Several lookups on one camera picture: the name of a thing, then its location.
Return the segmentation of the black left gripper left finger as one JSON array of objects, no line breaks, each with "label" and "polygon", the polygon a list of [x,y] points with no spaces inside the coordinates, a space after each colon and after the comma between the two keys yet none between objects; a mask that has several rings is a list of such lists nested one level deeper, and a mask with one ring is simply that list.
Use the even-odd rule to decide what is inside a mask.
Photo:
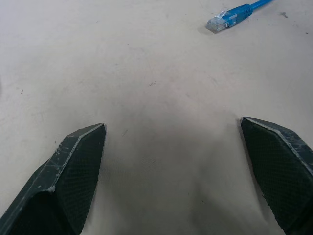
[{"label": "black left gripper left finger", "polygon": [[0,219],[2,235],[79,235],[97,187],[107,127],[67,135]]}]

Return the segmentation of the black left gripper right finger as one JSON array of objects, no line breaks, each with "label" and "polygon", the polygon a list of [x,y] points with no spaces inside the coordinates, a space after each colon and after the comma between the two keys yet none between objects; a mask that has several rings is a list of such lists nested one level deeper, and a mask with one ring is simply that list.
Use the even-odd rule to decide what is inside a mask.
[{"label": "black left gripper right finger", "polygon": [[255,179],[287,235],[313,233],[313,151],[291,129],[242,117]]}]

